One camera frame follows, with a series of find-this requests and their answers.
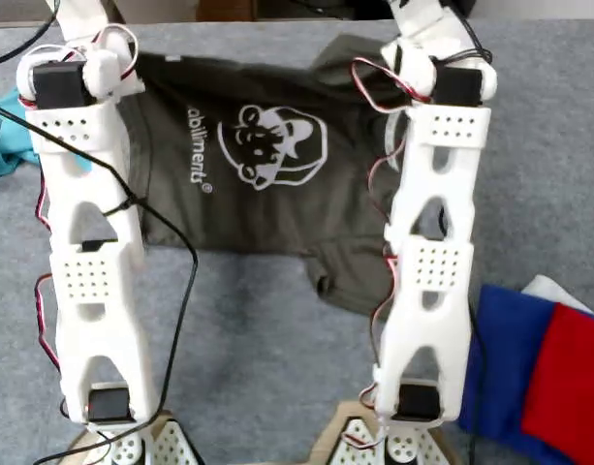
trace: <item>t-shirt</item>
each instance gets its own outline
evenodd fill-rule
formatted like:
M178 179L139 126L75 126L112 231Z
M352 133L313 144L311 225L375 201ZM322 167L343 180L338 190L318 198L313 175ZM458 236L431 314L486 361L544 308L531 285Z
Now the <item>t-shirt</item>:
M141 54L146 92L122 106L135 189L195 247L302 256L321 298L371 311L391 288L385 218L366 183L388 119L349 65L380 46L343 36L306 70ZM401 103L380 76L364 80L378 100ZM399 177L387 164L376 173L386 207ZM150 244L182 245L150 215L142 229Z

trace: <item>t-shirt sleeve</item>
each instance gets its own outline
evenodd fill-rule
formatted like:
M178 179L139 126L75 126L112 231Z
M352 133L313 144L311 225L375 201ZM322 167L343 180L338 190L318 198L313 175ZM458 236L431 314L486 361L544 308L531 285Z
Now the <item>t-shirt sleeve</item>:
M333 305L367 314L391 291L391 272L381 236L326 241L311 247L307 274L318 296Z

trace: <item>gray table surface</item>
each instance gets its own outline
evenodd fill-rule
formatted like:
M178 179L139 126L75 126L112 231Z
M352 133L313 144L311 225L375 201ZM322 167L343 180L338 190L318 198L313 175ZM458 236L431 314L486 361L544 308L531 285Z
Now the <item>gray table surface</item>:
M137 28L143 48L307 66L340 32L388 39L390 22ZM547 274L594 309L594 21L478 22L500 89L476 188L474 283L517 288ZM0 52L29 30L0 30ZM59 41L53 31L49 39ZM0 96L16 63L0 66ZM36 343L32 285L48 270L33 218L38 173L0 179L0 463L31 463L79 429L57 412L58 379ZM157 383L188 267L153 248L136 288ZM54 313L52 296L47 307ZM299 259L202 253L169 397L209 464L306 458L341 399L369 381L362 316L320 302ZM466 437L450 438L464 453ZM480 461L525 463L481 442Z

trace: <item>white plastic part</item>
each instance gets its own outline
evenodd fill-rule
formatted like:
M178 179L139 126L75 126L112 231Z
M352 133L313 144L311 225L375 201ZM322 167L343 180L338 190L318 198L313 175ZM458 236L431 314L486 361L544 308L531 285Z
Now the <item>white plastic part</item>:
M344 432L366 444L370 444L374 441L374 437L362 419L351 419L346 425ZM357 450L343 439L340 439L328 465L375 465L377 463L377 455L379 457L382 456L381 453L377 454L376 448Z
M116 433L103 433L108 439L113 438ZM99 438L95 444L105 441ZM144 450L152 448L151 438L142 438L140 433L135 433L126 438L112 443L111 446L101 446L91 450L83 460L83 465L139 465ZM152 465L152 454L146 454L144 465Z
M443 16L440 0L411 0L400 8L402 3L402 0L393 0L390 2L390 7L400 33L404 37L419 33Z
M420 453L418 433L415 428L396 428L388 437L387 452L396 463L411 463L418 457Z
M435 13L433 3L438 5L438 0L414 0L394 12L403 35L412 34L411 39L418 44L411 46L408 41L396 39L383 48L384 58L397 73L402 74L411 63L402 55L398 65L400 53L395 47L412 53L427 51L438 57L469 47L460 21L448 9L441 15ZM411 10L417 7L425 8L424 13ZM484 60L472 58L454 66L481 69L485 77L483 94L494 94L496 74ZM409 126L401 183L385 230L385 238L398 257L399 283L381 339L381 364L374 367L374 381L378 384L375 410L385 427L418 424L429 428L456 419L462 402L471 338L468 288L473 259L473 191L490 109L414 103L406 114ZM440 151L447 155L443 167L435 164ZM449 220L446 237L434 241L413 235L422 212L436 200L444 206ZM424 347L435 354L437 382L404 379L411 359ZM400 407L403 383L435 385L440 395L440 417L417 424L392 420Z
M154 443L154 465L198 465L180 425L168 421Z
M418 465L449 465L427 429L393 426L389 432L387 449L397 463L411 463L417 457Z
M83 66L83 81L88 92L99 100L106 99L120 84L118 55L110 50L88 50Z
M26 116L30 123L128 178L129 140L114 100L87 108L28 111ZM132 270L143 265L137 209L130 207L108 217L117 241L83 252L78 224L81 206L91 203L107 212L122 204L126 195L107 170L81 164L76 155L38 135L32 134L32 142L41 156L50 197L56 347L70 418L86 423L89 374L96 357L108 357L127 384L134 419L145 421L155 412L157 396L131 292Z
M351 419L345 433L370 444L374 436L362 419ZM414 463L417 465L449 465L445 454L427 429L392 425L387 440L375 448L357 450L343 439L337 444L328 465L384 465L385 448L394 463Z
M138 465L143 454L139 434L132 434L113 445L111 460L115 465Z
M419 74L424 76L420 72L422 66L414 69L415 63L420 63L424 57L443 59L475 48L458 17L449 7L441 8L439 0L411 0L401 9L400 3L400 0L391 3L391 10L402 37L396 38L382 49L388 66L400 76L402 73L413 78ZM415 47L422 53L422 58L415 56ZM402 54L398 53L398 48L403 50ZM397 63L400 56L402 66ZM468 58L451 66L482 71L482 100L488 101L494 97L497 91L497 74L483 59Z
M47 4L54 10L55 0ZM108 24L108 18L101 0L60 0L57 23L70 42L93 36Z
M457 418L462 403L471 327L468 287L473 246L468 242L429 241L410 235L402 247L401 283L381 340L381 366L375 410L390 419L398 410L402 374L422 347L434 350L438 367L441 417L422 427ZM429 307L424 293L438 293Z
M436 82L436 69L430 57L408 39L398 38L381 50L383 58L399 78L421 95L430 95Z

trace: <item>black cable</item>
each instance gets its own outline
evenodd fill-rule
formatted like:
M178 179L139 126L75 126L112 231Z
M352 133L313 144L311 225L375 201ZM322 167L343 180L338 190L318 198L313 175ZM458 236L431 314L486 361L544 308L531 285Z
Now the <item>black cable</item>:
M47 32L49 27L51 27L51 25L53 25L53 23L57 19L57 12L59 12L59 10L60 10L60 0L55 0L55 3L53 4L53 13L51 13L51 16L45 21L45 23L41 27L39 27L37 29L37 31L34 33L34 35L30 39L25 41L23 44L21 44L17 48L12 49L8 53L1 55L0 56L0 65L2 63L7 62L8 60L12 60L16 56L22 54L25 50L27 50L28 48L30 48L31 46L36 44L38 42L38 40L45 35L45 33Z
M103 439L109 439L106 435L104 435L103 433L101 433L100 431L96 432L99 436L101 436ZM113 444L109 444L109 448L107 449L107 452L105 452L103 454L103 456L101 458L99 458L96 462L92 462L92 463L88 463L88 465L98 465L99 463L101 463L103 460L105 460L107 458L107 456L109 455L109 453L111 452L111 447L113 446Z
M105 163L102 160L99 160L99 159L93 157L92 155L85 153L82 150L79 150L79 149L71 146L70 144L66 143L65 141L58 139L57 137L51 135L47 131L44 131L43 129L41 129L37 126L34 126L31 123L28 123L24 119L16 116L15 114L10 113L9 111L6 111L5 109L3 109L1 107L0 107L0 116L10 119L11 121L24 127L25 129L32 131L32 132L38 134L39 136L44 137L45 139L59 145L62 148L65 148L66 150L68 150L76 155L79 155L79 157L83 158L84 160L91 162L91 163L95 163L99 167L108 170L113 175L113 177L116 179L118 184L120 184L120 186L122 187L122 190L127 195L127 197L134 200L133 203L138 204L141 208L143 208L145 211L147 211L152 216L154 216L157 220L159 220L161 223L163 223L165 226L167 226L173 233L175 233L180 238L180 240L182 240L185 247L189 250L189 253L191 254L191 258L193 261L192 266L191 266L191 273L189 275L189 281L187 282L187 287L185 289L185 293L182 298L182 302L180 304L178 320L177 320L176 327L175 327L174 334L173 334L172 347L170 349L170 356L168 358L168 366L165 371L165 377L163 380L163 387L161 389L161 396L159 399L159 406L157 407L157 411L154 413L154 415L148 421L146 421L138 426L135 426L134 428L131 428L128 431L118 434L117 436L114 436L111 439L102 441L101 443L97 443L93 446L87 446L84 448L67 450L64 452L55 453L53 455L49 455L47 457L41 458L41 459L37 460L36 462L34 462L34 465L41 465L43 463L48 463L51 460L61 459L64 457L68 457L70 455L75 455L77 453L82 453L82 452L88 452L90 450L97 449L102 446L113 444L114 442L124 439L133 433L137 433L138 431L143 430L145 427L151 425L161 415L161 412L163 411L163 407L165 406L165 402L168 397L168 391L170 389L170 379L172 378L172 369L173 369L173 363L175 360L176 349L178 346L178 339L180 337L180 331L182 330L182 322L184 320L184 316L185 316L185 313L187 310L187 304L189 303L189 298L191 296L193 283L195 282L196 273L198 271L199 260L198 260L198 254L196 252L196 249L193 247L193 245L191 244L189 239L186 237L186 235L179 228L177 228L170 220L168 220L165 216L163 216L161 213L159 213L157 210L155 210L150 204L148 204L147 201L138 199L137 196L135 195L135 193L128 186L126 181L122 178L122 176L120 176L120 174L115 170L115 168L112 165L109 165L108 163Z
M445 222L445 208L442 206L439 210L439 230L444 237L448 236L448 225Z
M346 17L334 15L329 10L337 10L338 8L345 8L345 3L337 3L335 5L313 5L308 0L289 0L290 3L299 5L311 13L319 16L333 17L335 19L347 19Z
M475 30L473 29L473 27L471 27L471 24L469 24L469 21L467 21L464 15L458 10L456 5L451 3L449 7L452 9L453 13L456 15L458 20L462 23L462 27L464 27L464 30L467 31L467 34L469 34L471 42L473 42L473 45L475 46L475 49L478 51L480 56L484 59L486 63L491 64L493 58L492 52L487 48L484 48L484 46L482 46L482 43L480 42L478 35L475 33Z
M469 318L471 320L473 334L478 341L478 346L480 346L480 352L482 353L482 371L480 372L480 378L478 379L478 393L473 404L473 425L471 426L471 438L469 439L469 465L475 465L475 447L478 441L480 409L484 399L486 370L488 369L488 363L486 360L486 344L482 338L482 335L480 334L480 329L478 328L478 319L473 312L471 305L469 305Z
M66 404L66 398L62 399L62 402L60 402L60 415L65 419L71 419L68 415L68 412L64 410L64 404Z

